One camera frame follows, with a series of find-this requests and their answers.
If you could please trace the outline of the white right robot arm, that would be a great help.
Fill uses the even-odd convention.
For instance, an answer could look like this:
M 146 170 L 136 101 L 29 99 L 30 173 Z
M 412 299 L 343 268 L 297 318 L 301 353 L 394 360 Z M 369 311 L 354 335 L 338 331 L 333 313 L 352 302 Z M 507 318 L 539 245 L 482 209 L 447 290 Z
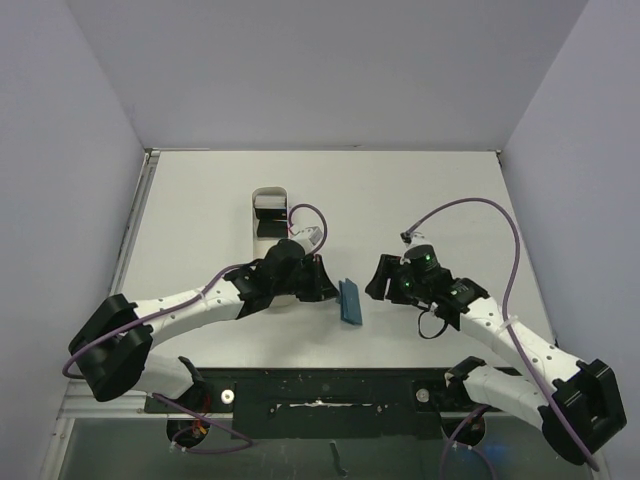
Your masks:
M 614 371 L 587 363 L 503 315 L 486 289 L 442 267 L 432 245 L 381 255 L 365 292 L 374 300 L 430 307 L 451 327 L 516 370 L 508 375 L 469 357 L 445 375 L 445 395 L 459 409 L 488 405 L 539 429 L 564 460 L 587 463 L 627 424 Z

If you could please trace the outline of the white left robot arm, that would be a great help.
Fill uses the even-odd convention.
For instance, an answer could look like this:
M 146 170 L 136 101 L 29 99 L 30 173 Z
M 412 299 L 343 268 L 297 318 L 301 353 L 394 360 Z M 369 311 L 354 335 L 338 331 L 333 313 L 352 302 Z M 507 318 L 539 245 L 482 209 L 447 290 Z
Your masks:
M 321 255 L 301 241 L 281 240 L 265 257 L 226 267 L 193 290 L 139 302 L 108 297 L 71 340 L 67 364 L 78 367 L 99 402 L 137 390 L 190 411 L 204 395 L 197 369 L 184 356 L 156 356 L 154 348 L 203 326 L 262 312 L 278 297 L 317 303 L 337 295 Z

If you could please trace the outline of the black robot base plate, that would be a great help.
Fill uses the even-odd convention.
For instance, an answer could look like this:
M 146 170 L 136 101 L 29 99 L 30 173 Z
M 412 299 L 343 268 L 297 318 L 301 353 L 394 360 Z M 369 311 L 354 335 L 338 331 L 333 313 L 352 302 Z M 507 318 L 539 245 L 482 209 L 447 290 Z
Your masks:
M 246 450 L 260 440 L 436 439 L 474 408 L 442 368 L 204 369 L 180 398 L 150 396 L 173 447 Z

